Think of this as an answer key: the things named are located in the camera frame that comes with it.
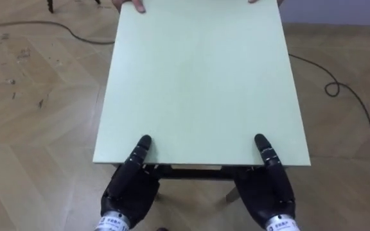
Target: human finger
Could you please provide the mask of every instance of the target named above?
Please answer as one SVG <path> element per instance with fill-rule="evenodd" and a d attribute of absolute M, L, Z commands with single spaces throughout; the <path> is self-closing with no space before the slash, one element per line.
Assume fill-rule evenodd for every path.
<path fill-rule="evenodd" d="M 142 3 L 141 0 L 132 0 L 132 3 L 134 4 L 135 9 L 139 13 L 145 13 L 146 10 L 145 10 L 144 4 Z"/>

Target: dark wooden furniture leg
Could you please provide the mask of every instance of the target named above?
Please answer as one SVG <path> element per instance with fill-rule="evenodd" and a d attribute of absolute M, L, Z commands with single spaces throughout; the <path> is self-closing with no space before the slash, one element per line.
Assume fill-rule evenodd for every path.
<path fill-rule="evenodd" d="M 48 10 L 49 10 L 49 12 L 54 13 L 53 0 L 48 0 Z"/>

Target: wall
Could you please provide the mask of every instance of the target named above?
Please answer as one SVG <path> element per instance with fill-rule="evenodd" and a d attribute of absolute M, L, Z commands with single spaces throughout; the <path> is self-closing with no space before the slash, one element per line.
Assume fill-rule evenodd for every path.
<path fill-rule="evenodd" d="M 370 0 L 285 0 L 283 22 L 370 25 Z"/>

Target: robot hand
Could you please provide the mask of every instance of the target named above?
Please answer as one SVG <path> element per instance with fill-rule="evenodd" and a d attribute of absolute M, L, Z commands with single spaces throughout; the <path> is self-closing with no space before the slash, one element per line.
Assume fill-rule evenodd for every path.
<path fill-rule="evenodd" d="M 115 171 L 101 198 L 102 219 L 96 230 L 132 229 L 150 210 L 160 179 L 155 166 L 142 165 L 150 144 L 149 136 L 142 137 L 125 163 Z"/>
<path fill-rule="evenodd" d="M 236 188 L 249 214 L 268 231 L 299 230 L 295 218 L 295 198 L 289 179 L 268 140 L 258 134 L 256 145 L 263 167 L 240 167 L 234 177 Z"/>

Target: table frame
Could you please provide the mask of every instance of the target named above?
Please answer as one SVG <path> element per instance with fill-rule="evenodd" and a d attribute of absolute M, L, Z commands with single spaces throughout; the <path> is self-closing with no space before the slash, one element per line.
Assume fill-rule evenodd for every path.
<path fill-rule="evenodd" d="M 113 164 L 114 167 L 118 168 L 119 164 Z M 150 169 L 158 168 L 158 176 L 165 180 L 223 180 L 233 181 L 234 172 L 231 166 L 222 166 L 220 169 L 174 169 L 171 165 L 155 165 L 147 164 L 143 165 L 144 168 L 149 167 Z M 225 201 L 232 203 L 240 198 L 239 192 L 234 187 L 226 196 Z"/>

